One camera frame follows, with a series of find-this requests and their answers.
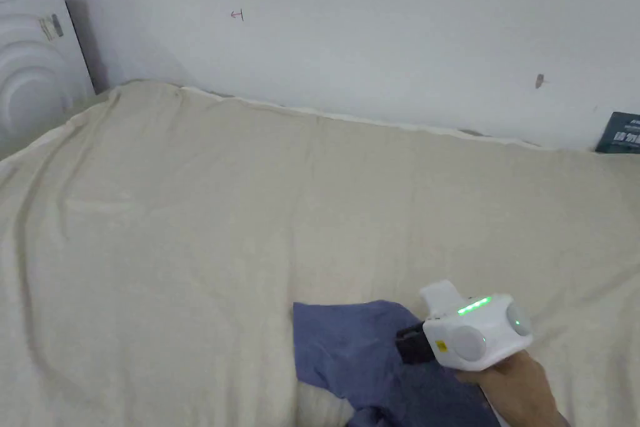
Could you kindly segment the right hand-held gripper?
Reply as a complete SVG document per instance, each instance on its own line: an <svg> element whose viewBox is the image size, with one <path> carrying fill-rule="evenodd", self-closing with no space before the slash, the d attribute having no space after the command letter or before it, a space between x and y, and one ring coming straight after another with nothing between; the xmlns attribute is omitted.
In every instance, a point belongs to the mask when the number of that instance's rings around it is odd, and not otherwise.
<svg viewBox="0 0 640 427"><path fill-rule="evenodd" d="M396 333L404 364L436 361L458 371L483 371L523 351L533 329L510 294L463 297L450 281L425 286L427 318Z"/></svg>

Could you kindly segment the person's right hand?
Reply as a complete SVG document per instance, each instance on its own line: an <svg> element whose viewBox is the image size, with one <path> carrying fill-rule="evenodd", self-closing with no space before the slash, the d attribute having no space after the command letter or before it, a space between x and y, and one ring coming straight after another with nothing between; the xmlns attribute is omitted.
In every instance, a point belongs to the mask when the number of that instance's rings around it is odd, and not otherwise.
<svg viewBox="0 0 640 427"><path fill-rule="evenodd" d="M458 371L456 378L476 384L509 426L567 426L543 367L520 351L488 369Z"/></svg>

